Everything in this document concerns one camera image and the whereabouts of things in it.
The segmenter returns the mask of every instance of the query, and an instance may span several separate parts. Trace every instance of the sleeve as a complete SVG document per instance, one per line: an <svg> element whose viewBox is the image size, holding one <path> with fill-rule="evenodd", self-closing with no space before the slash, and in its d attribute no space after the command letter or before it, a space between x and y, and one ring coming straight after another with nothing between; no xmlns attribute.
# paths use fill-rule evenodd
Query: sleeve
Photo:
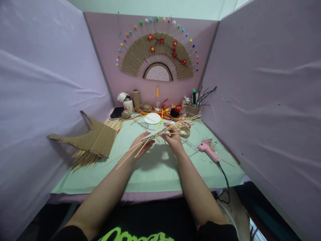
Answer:
<svg viewBox="0 0 321 241"><path fill-rule="evenodd" d="M84 232L77 226L67 226L60 230L51 241L88 241Z"/></svg>
<svg viewBox="0 0 321 241"><path fill-rule="evenodd" d="M202 225L197 232L197 240L224 240L224 241L238 241L236 229L231 224L219 225L208 221Z"/></svg>

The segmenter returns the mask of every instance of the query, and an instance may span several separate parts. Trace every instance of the table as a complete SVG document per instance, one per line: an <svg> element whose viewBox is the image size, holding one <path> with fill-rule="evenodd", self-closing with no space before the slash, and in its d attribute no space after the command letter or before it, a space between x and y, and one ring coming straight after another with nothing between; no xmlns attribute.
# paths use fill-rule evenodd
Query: table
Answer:
<svg viewBox="0 0 321 241"><path fill-rule="evenodd" d="M82 202L87 197L86 194L91 193L99 182L112 170L120 157L108 165L102 166L128 150L133 140L145 131L137 123L130 125L132 122L133 120L124 122L124 126L116 137L107 161L101 159L95 168L92 169L82 168L74 173L68 171L52 190L51 199L56 199L58 202ZM188 141L194 146L198 146L202 141L212 139L211 148L215 150L216 155L233 165L231 166L221 161L221 166L228 178L229 185L236 186L243 184L245 174L230 153L203 123L194 122L194 124L191 126L191 135ZM153 129L150 132L154 132L159 129L159 124L149 125L149 128ZM156 141L153 147L135 163L133 173L122 197L123 201L140 202L176 197L182 194L176 157L171 152L169 146L165 144L165 141L161 138L159 140L161 143ZM195 150L186 143L183 146L189 156L195 153ZM200 151L195 153L191 156L191 161L210 189L227 187L224 175L206 153Z"/></svg>

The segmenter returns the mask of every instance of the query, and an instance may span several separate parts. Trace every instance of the smartphone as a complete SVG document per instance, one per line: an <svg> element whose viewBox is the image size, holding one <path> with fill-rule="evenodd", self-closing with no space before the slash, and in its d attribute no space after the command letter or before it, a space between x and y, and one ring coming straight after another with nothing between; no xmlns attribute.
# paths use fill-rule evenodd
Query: smartphone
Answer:
<svg viewBox="0 0 321 241"><path fill-rule="evenodd" d="M124 107L116 107L114 109L114 111L112 112L112 114L110 115L110 118L111 119L114 119L114 118L121 118L121 114L122 112L124 111Z"/></svg>

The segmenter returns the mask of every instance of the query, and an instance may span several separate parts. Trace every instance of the marker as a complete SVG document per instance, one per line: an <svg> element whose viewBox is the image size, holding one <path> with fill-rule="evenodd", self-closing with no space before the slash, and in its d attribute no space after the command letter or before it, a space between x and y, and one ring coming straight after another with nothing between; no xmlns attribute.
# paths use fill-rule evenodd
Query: marker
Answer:
<svg viewBox="0 0 321 241"><path fill-rule="evenodd" d="M193 104L196 104L196 90L193 89Z"/></svg>

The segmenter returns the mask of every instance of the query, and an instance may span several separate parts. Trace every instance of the stick bundle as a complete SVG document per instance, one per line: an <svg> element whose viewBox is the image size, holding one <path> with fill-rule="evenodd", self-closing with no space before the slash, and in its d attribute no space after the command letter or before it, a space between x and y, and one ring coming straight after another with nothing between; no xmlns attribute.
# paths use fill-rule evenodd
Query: stick bundle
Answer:
<svg viewBox="0 0 321 241"><path fill-rule="evenodd" d="M112 129L116 130L117 132L122 128L123 123L121 120L106 120L104 122L106 126L111 127ZM94 153L79 150L75 156L75 160L70 165L69 169L71 169L73 172L80 169L81 167L84 168L93 168L95 165L99 162L100 157Z"/></svg>

